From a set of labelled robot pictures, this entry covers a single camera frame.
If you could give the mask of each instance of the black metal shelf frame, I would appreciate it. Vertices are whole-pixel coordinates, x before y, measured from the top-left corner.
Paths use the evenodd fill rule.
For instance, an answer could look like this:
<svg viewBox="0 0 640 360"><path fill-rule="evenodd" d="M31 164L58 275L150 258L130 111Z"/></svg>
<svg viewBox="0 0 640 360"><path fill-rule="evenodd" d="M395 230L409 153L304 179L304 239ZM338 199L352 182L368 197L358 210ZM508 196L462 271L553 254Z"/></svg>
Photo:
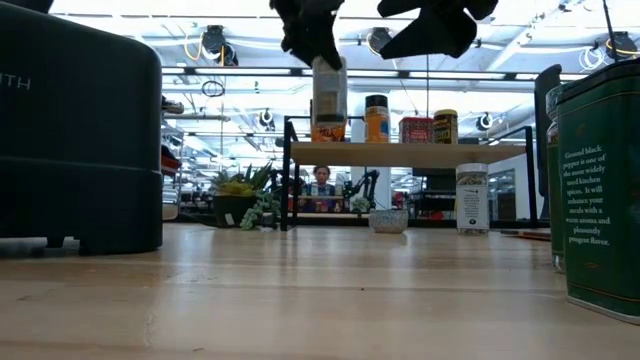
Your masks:
<svg viewBox="0 0 640 360"><path fill-rule="evenodd" d="M291 120L295 119L310 119L309 116L285 116L284 117L284 145L283 145L283 157L282 157L282 192L280 198L280 230L287 231L290 227L295 227L298 224L298 192L293 191L293 206L291 211L291 217L289 217L289 176L291 175L291 144L294 141L298 141L298 136L296 135L295 128ZM362 116L349 116L349 120L358 119L363 120ZM518 128L514 131L511 131L499 138L491 139L487 142L488 144L494 143L496 141L500 141L514 134L520 133L524 131L525 133L525 152L526 152L526 161L527 161L527 181L528 181L528 197L529 197L529 221L492 221L491 228L501 228L501 229L521 229L521 228L531 228L535 229L541 227L541 224L538 219L538 206L536 202L536 182L535 182L535 172L534 172L534 151L533 151L533 128L531 126L524 126ZM300 181L300 164L295 163L294 165L294 184L297 184ZM350 225L350 226L358 226L365 225L366 220L364 219L332 219L332 218L317 218L317 219L304 219L304 224L308 225L320 225L320 226L330 226L330 225ZM435 220L421 220L421 219L412 219L410 221L410 226L413 227L430 227L430 228L455 228L455 221L435 221Z"/></svg>

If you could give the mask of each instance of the black speaker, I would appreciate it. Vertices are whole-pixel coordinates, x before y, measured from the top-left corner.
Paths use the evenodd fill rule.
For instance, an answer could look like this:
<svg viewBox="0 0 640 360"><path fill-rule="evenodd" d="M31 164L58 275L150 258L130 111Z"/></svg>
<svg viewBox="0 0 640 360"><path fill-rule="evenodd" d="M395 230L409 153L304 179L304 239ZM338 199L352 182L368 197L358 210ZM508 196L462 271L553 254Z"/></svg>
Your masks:
<svg viewBox="0 0 640 360"><path fill-rule="evenodd" d="M37 11L43 14L49 13L53 0L3 0L7 4L19 6L21 8Z"/></svg>
<svg viewBox="0 0 640 360"><path fill-rule="evenodd" d="M0 237L72 236L91 254L156 249L157 55L31 8L0 2Z"/></svg>

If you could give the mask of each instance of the wooden tabletop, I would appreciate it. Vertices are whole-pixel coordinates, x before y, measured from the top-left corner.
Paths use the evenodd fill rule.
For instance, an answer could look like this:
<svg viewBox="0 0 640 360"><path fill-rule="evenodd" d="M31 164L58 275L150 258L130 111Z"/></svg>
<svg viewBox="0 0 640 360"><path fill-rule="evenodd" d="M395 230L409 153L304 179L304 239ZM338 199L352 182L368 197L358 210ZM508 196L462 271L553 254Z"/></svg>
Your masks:
<svg viewBox="0 0 640 360"><path fill-rule="evenodd" d="M449 144L302 143L291 144L301 165L398 166L451 169L460 164L491 164L525 153L524 146Z"/></svg>
<svg viewBox="0 0 640 360"><path fill-rule="evenodd" d="M455 230L166 225L146 254L0 241L3 360L637 359L551 246Z"/></svg>

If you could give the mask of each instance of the wooden shelf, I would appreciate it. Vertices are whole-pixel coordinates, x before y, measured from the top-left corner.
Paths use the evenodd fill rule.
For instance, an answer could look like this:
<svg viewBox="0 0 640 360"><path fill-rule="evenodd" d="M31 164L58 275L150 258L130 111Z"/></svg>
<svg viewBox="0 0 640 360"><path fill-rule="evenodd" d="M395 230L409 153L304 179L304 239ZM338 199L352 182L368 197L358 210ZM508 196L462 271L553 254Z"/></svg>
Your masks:
<svg viewBox="0 0 640 360"><path fill-rule="evenodd" d="M293 213L289 211L289 217L293 217ZM358 214L353 213L298 213L299 218L313 218L313 219L322 219L322 218L330 218L330 219L357 219ZM363 219L368 219L369 214L362 214Z"/></svg>
<svg viewBox="0 0 640 360"><path fill-rule="evenodd" d="M342 196L313 196L313 195L298 195L298 199L305 200L342 200L344 197Z"/></svg>
<svg viewBox="0 0 640 360"><path fill-rule="evenodd" d="M448 144L291 144L291 157L301 165L397 166L450 169L460 164L510 159L525 153L524 146Z"/></svg>

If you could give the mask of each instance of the red spice tin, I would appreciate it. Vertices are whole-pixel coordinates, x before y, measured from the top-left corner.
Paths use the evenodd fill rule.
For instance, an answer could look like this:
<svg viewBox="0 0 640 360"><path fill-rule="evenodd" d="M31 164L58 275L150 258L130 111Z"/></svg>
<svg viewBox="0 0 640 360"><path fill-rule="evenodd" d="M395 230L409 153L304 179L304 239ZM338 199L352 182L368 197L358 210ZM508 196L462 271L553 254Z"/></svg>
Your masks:
<svg viewBox="0 0 640 360"><path fill-rule="evenodd" d="M406 117L400 120L400 142L403 144L433 143L433 119Z"/></svg>

